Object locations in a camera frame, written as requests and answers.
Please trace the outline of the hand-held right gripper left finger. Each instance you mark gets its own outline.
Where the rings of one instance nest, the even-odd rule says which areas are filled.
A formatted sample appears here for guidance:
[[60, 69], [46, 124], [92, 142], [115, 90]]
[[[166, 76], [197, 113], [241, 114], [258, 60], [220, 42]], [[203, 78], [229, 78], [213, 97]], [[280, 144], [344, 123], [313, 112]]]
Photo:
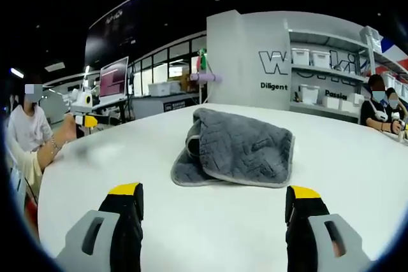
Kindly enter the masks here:
[[118, 185], [67, 232], [55, 260], [63, 271], [140, 271], [142, 220], [143, 185]]

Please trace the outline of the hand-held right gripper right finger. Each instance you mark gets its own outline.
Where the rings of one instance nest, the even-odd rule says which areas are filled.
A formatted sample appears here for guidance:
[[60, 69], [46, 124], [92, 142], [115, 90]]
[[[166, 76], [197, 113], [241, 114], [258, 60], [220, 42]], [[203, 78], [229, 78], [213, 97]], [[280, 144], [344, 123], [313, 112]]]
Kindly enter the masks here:
[[288, 271], [366, 271], [361, 236], [312, 189], [286, 189]]

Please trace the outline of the person's left hand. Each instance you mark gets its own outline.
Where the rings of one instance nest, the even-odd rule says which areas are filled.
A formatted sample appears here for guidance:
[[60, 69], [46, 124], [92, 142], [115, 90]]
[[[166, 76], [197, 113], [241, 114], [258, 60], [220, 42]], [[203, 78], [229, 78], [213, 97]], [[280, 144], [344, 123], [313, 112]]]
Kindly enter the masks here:
[[54, 133], [55, 144], [62, 147], [65, 143], [77, 138], [75, 118], [72, 114], [65, 115], [64, 120], [58, 130]]

